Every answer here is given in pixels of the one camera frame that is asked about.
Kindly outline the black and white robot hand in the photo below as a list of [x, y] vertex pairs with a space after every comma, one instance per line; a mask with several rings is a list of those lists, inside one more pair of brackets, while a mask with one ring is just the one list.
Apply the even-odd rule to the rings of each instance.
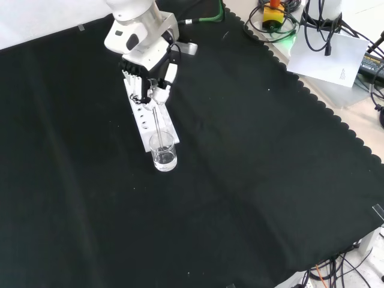
[[119, 66], [134, 103], [149, 110], [156, 104], [165, 104], [178, 72], [178, 65], [171, 60], [177, 39], [178, 29], [165, 23], [146, 27], [141, 22], [123, 25], [114, 21], [104, 45], [122, 55]]

